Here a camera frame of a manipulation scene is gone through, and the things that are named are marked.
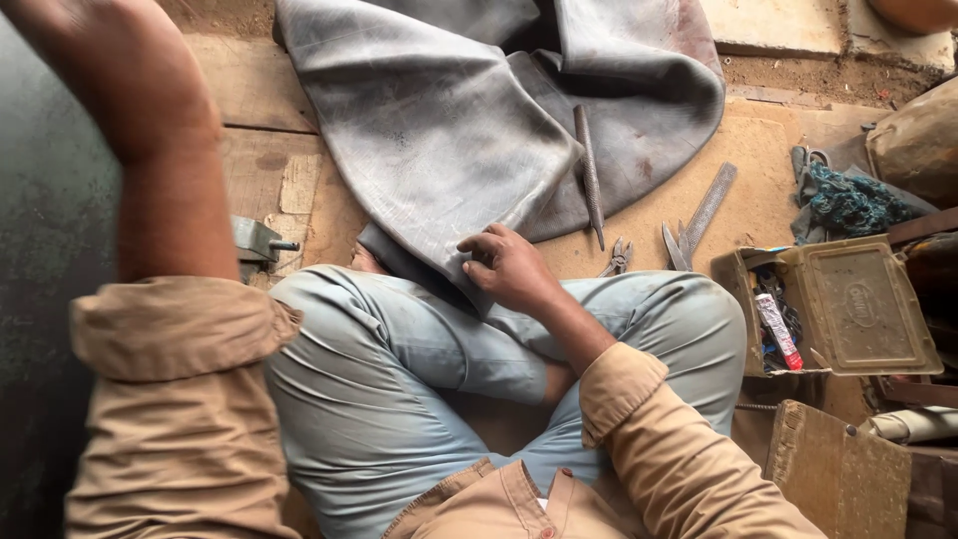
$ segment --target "rolled-up sleeve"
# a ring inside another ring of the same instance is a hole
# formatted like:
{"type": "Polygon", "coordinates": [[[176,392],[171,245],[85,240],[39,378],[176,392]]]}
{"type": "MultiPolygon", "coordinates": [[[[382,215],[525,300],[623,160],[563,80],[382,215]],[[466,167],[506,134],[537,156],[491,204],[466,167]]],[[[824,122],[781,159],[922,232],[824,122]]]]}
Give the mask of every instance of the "rolled-up sleeve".
{"type": "Polygon", "coordinates": [[[73,346],[99,375],[67,495],[72,538],[296,538],[260,359],[301,314],[240,283],[162,277],[74,301],[73,346]]]}
{"type": "Polygon", "coordinates": [[[655,537],[823,537],[730,438],[667,384],[651,354],[617,343],[582,375],[582,443],[604,444],[655,537]]]}

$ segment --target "khaki shirt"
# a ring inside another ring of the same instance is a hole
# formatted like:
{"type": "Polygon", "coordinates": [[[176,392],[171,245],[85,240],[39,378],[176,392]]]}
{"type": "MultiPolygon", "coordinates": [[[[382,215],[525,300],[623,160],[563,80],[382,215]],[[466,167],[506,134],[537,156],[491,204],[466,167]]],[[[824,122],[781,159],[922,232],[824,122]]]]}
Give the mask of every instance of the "khaki shirt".
{"type": "MultiPolygon", "coordinates": [[[[292,340],[301,313],[240,283],[162,277],[107,285],[72,306],[73,346],[100,375],[90,442],[67,496],[83,539],[295,538],[260,358],[292,340]]],[[[821,537],[664,384],[667,367],[615,344],[584,373],[582,443],[604,444],[657,537],[821,537]]],[[[407,506],[389,539],[630,537],[623,511],[559,469],[545,497],[521,461],[480,460],[407,506]]]]}

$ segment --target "blue rope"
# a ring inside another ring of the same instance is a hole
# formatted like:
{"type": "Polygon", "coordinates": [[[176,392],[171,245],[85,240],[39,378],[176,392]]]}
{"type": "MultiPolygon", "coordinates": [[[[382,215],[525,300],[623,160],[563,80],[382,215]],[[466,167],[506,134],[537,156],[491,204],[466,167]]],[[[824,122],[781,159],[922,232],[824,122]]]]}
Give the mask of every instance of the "blue rope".
{"type": "Polygon", "coordinates": [[[813,223],[857,238],[912,218],[908,204],[869,177],[845,176],[819,161],[811,162],[810,171],[818,184],[818,194],[810,201],[813,223]]]}

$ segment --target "man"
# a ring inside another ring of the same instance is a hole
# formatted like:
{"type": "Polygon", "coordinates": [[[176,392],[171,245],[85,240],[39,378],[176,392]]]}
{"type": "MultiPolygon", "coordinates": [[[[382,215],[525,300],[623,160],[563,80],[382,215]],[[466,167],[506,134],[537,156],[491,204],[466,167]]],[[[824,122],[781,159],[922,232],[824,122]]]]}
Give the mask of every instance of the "man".
{"type": "Polygon", "coordinates": [[[288,277],[281,303],[237,280],[216,108],[163,12],[0,7],[124,168],[119,283],[72,306],[75,350],[100,377],[70,537],[296,537],[280,523],[286,464],[260,362],[284,344],[268,378],[288,466],[330,539],[628,537],[624,512],[589,486],[608,466],[656,536],[820,536],[724,435],[742,320],[704,277],[560,284],[493,224],[459,245],[498,303],[484,321],[381,274],[361,248],[354,269],[288,277]],[[504,457],[430,386],[558,405],[504,457]]]}

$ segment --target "toolbox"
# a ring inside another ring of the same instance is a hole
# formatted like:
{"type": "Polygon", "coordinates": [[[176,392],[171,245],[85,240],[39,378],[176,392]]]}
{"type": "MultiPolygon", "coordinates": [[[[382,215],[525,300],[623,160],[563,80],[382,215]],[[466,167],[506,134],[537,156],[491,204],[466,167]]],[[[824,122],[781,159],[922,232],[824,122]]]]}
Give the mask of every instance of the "toolbox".
{"type": "Polygon", "coordinates": [[[924,324],[904,263],[887,235],[805,246],[739,247],[712,260],[712,278],[745,314],[745,376],[938,374],[944,368],[924,324]],[[773,265],[803,336],[798,370],[766,372],[761,323],[749,269],[773,265]]]}

